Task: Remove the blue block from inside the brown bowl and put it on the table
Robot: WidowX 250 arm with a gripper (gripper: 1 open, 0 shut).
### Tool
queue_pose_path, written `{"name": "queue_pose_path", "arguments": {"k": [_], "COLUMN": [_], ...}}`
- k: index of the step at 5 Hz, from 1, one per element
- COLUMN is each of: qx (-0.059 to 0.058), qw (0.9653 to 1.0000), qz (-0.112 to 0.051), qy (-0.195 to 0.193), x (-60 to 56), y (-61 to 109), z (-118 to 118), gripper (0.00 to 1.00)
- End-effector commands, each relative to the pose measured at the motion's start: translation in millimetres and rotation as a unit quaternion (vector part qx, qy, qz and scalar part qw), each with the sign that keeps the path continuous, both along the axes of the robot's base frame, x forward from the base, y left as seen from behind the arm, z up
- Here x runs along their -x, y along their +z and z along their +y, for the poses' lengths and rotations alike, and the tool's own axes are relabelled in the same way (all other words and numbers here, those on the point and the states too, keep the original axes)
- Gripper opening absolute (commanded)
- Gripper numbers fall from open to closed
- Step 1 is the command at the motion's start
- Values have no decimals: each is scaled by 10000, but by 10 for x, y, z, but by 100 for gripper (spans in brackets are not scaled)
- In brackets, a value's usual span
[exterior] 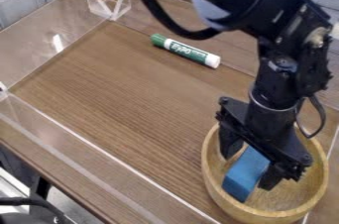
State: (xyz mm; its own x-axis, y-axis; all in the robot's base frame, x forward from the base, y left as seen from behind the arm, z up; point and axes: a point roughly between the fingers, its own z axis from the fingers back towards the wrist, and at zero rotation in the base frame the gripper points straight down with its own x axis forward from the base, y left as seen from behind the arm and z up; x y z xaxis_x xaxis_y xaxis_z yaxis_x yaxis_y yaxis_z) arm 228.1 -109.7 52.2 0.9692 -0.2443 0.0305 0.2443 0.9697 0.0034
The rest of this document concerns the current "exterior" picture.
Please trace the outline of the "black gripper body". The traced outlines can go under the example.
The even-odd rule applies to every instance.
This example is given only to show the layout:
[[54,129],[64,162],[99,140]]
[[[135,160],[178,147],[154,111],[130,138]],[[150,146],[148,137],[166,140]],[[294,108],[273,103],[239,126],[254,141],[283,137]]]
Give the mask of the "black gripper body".
[[313,157],[297,136],[298,104],[275,107],[258,101],[255,88],[250,90],[250,102],[222,96],[217,112],[219,126],[241,134],[245,144],[255,148],[285,169],[285,179],[299,181],[313,165]]

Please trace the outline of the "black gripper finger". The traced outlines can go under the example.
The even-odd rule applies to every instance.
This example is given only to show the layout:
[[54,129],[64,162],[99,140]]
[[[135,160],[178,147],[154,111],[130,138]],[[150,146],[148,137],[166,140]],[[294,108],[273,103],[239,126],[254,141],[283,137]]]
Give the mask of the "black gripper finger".
[[270,165],[267,171],[265,172],[258,187],[265,190],[273,190],[274,187],[285,178],[285,169],[279,164]]
[[229,160],[245,145],[243,137],[234,130],[222,127],[219,130],[221,153]]

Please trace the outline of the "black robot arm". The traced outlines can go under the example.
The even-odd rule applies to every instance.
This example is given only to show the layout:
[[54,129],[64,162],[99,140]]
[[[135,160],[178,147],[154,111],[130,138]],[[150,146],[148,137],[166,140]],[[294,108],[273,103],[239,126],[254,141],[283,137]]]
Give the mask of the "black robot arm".
[[231,157],[247,143],[269,159],[258,186],[275,188],[301,180],[314,158],[299,138],[311,138],[299,125],[310,101],[325,116],[317,93],[327,88],[329,48],[334,25],[313,0],[193,0],[214,32],[241,30],[257,38],[259,68],[250,101],[223,97],[217,114],[221,150]]

